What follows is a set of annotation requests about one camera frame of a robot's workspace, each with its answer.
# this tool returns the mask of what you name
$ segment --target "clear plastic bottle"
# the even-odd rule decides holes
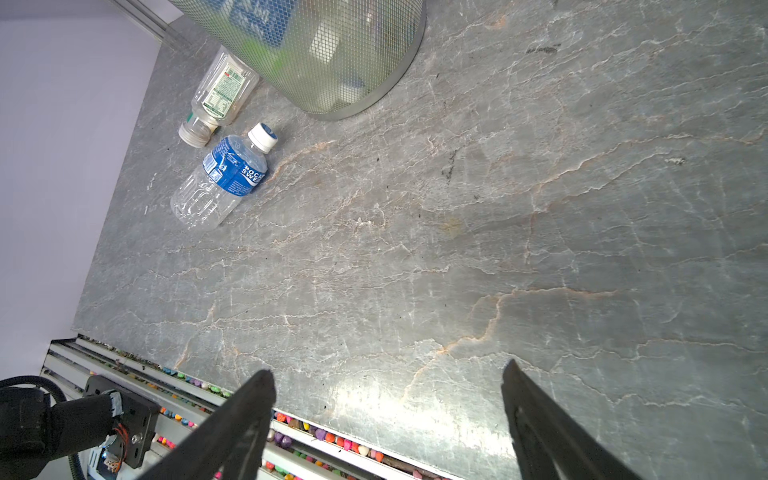
[[[192,112],[179,127],[179,137],[192,147],[205,147],[220,125],[228,125],[259,81],[259,74],[221,47],[192,98]]]
[[[213,230],[264,178],[277,136],[264,123],[247,137],[229,135],[170,198],[170,208],[189,230]]]

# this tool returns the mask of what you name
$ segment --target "white bottle cap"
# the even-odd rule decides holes
[[[250,129],[248,138],[265,154],[268,154],[277,143],[277,135],[262,122]]]

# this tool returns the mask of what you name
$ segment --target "bottle cap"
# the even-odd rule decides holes
[[[208,143],[216,128],[216,125],[209,125],[191,113],[179,127],[179,137],[192,147],[202,148]]]
[[[250,129],[248,138],[265,154],[268,154],[277,143],[277,135],[262,122]]]

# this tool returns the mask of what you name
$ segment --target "wire mesh basket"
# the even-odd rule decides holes
[[[297,107],[323,120],[365,110],[406,72],[423,0],[171,0]]]

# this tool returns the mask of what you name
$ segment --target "bottle label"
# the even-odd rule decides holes
[[[235,0],[230,23],[270,47],[280,47],[296,0]]]
[[[228,138],[224,138],[203,160],[208,177],[232,195],[244,197],[264,178],[264,172],[251,167],[235,153]]]
[[[203,100],[203,108],[213,118],[224,118],[230,110],[232,103],[240,94],[240,89],[245,83],[243,70],[236,65],[227,63],[219,78],[214,82],[208,95]]]

